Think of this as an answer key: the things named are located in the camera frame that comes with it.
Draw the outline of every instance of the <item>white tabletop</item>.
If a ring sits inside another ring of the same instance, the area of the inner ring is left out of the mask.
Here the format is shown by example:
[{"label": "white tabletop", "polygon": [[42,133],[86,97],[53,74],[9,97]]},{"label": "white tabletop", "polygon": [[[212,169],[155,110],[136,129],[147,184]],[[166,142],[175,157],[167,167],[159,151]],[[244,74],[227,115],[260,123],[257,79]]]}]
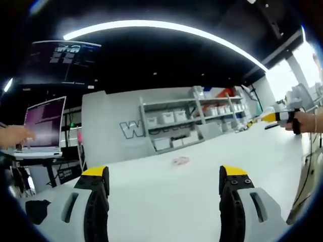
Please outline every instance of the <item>white tabletop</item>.
[{"label": "white tabletop", "polygon": [[[246,170],[255,187],[277,201],[286,220],[301,174],[301,136],[280,127],[265,130],[265,125],[174,152],[109,164],[109,240],[218,241],[219,168],[224,164]],[[180,156],[190,161],[174,165],[173,159]],[[73,186],[76,180],[57,189]]]}]

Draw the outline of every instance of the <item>box on shelf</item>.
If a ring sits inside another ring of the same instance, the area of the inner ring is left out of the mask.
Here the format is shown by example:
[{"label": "box on shelf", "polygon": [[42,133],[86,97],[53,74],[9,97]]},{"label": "box on shelf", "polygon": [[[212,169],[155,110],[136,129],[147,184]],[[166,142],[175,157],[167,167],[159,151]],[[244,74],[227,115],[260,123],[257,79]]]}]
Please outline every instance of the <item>box on shelf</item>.
[{"label": "box on shelf", "polygon": [[234,104],[233,104],[233,109],[234,109],[234,111],[239,111],[239,109],[238,109],[238,104],[234,103]]},{"label": "box on shelf", "polygon": [[157,122],[157,117],[148,117],[147,118],[147,125],[149,127],[155,127],[158,125],[158,122]]},{"label": "box on shelf", "polygon": [[198,99],[205,99],[204,93],[203,93],[203,87],[201,86],[194,86],[188,91],[188,96],[191,98],[195,98],[194,94]]},{"label": "box on shelf", "polygon": [[225,114],[224,106],[218,107],[218,114]]},{"label": "box on shelf", "polygon": [[190,137],[193,142],[198,141],[198,132],[197,130],[193,130],[190,132]]},{"label": "box on shelf", "polygon": [[217,114],[218,109],[216,107],[208,107],[205,112],[206,116],[217,116]]},{"label": "box on shelf", "polygon": [[180,146],[182,146],[182,145],[183,145],[183,140],[182,140],[182,139],[173,140],[173,141],[172,141],[172,145],[173,145],[173,147],[174,147],[174,148],[176,148],[176,147],[180,147]]},{"label": "box on shelf", "polygon": [[226,122],[222,124],[222,132],[227,132],[231,130],[232,130],[231,122]]},{"label": "box on shelf", "polygon": [[174,112],[163,112],[159,116],[160,124],[171,124],[175,122]]},{"label": "box on shelf", "polygon": [[230,110],[230,106],[224,106],[224,110],[225,110],[225,113],[230,113],[231,110]]},{"label": "box on shelf", "polygon": [[212,98],[214,98],[214,97],[212,96],[211,92],[204,92],[204,97],[205,97],[206,99],[212,99]]},{"label": "box on shelf", "polygon": [[158,138],[152,141],[156,151],[164,150],[171,147],[171,139],[170,138]]},{"label": "box on shelf", "polygon": [[191,136],[186,137],[186,138],[182,138],[182,140],[183,140],[184,145],[187,145],[187,144],[190,144],[190,143],[194,142]]},{"label": "box on shelf", "polygon": [[174,117],[176,122],[182,122],[187,120],[185,111],[175,111]]}]

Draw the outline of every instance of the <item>black ceiling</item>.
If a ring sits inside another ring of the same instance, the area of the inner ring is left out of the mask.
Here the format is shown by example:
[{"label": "black ceiling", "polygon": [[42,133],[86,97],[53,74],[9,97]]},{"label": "black ceiling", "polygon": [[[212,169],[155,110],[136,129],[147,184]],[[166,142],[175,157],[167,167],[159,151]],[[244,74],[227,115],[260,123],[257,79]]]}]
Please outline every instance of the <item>black ceiling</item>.
[{"label": "black ceiling", "polygon": [[[281,0],[258,0],[253,5],[247,0],[49,0],[24,22],[13,23],[15,29],[9,41],[13,50],[2,65],[1,80],[19,70],[33,41],[63,39],[64,34],[93,24],[134,19],[166,21],[204,30],[259,61],[300,28]],[[227,87],[241,83],[255,66],[222,45],[174,30],[112,29],[73,40],[102,45],[96,90],[108,93],[193,85]],[[251,84],[261,75],[263,71],[259,70],[257,75],[243,81]],[[48,91],[43,89],[37,90],[39,99]]]}]

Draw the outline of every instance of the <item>monitor screen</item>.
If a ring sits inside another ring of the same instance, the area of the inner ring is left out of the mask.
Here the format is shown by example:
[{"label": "monitor screen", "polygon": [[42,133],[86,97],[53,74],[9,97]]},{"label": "monitor screen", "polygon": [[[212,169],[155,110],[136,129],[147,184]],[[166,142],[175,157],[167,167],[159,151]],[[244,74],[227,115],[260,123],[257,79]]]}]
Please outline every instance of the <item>monitor screen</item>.
[{"label": "monitor screen", "polygon": [[36,140],[28,140],[30,147],[59,147],[62,116],[66,97],[46,101],[29,107],[25,127],[31,130]]}]

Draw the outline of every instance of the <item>ceiling light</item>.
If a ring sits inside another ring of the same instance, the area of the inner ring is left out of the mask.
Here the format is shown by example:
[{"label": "ceiling light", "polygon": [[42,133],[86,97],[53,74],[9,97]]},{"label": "ceiling light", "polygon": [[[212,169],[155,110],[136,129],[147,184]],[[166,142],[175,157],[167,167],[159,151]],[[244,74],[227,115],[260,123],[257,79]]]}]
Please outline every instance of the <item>ceiling light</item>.
[{"label": "ceiling light", "polygon": [[251,62],[255,63],[257,66],[259,66],[265,72],[268,71],[268,69],[263,64],[261,64],[258,60],[256,60],[250,54],[248,54],[244,50],[240,49],[239,47],[235,46],[234,44],[232,44],[224,39],[221,39],[213,34],[207,33],[205,31],[202,31],[199,29],[191,28],[191,27],[181,25],[181,24],[174,24],[174,23],[168,23],[168,22],[163,22],[163,21],[123,20],[123,21],[115,21],[115,22],[96,24],[96,25],[92,25],[92,26],[68,33],[68,34],[64,35],[63,38],[65,40],[71,40],[71,39],[74,39],[74,38],[79,37],[81,35],[93,33],[96,31],[101,31],[101,30],[106,30],[106,29],[115,29],[115,28],[126,28],[126,27],[154,27],[154,28],[178,30],[178,31],[194,34],[194,35],[212,40],[212,41],[217,42],[219,44],[222,44],[222,45],[234,50],[235,52],[241,54],[245,58],[249,59]]},{"label": "ceiling light", "polygon": [[6,86],[5,86],[5,88],[4,88],[4,91],[5,92],[7,92],[8,90],[9,90],[9,88],[10,88],[10,86],[11,86],[11,84],[12,84],[12,81],[13,81],[14,79],[13,78],[11,78],[9,81],[8,81],[8,83],[6,84]]}]

